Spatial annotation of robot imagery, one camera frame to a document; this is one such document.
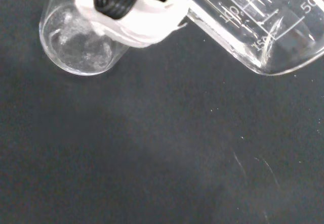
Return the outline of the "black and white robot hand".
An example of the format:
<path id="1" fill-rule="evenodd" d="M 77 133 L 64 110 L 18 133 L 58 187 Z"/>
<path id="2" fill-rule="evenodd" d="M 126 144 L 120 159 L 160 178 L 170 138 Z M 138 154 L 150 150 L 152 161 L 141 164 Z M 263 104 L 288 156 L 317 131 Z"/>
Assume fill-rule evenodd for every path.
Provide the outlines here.
<path id="1" fill-rule="evenodd" d="M 123 18 L 113 20 L 95 10 L 93 0 L 74 0 L 80 14 L 94 31 L 134 48 L 145 48 L 164 40 L 180 28 L 190 0 L 138 0 Z"/>

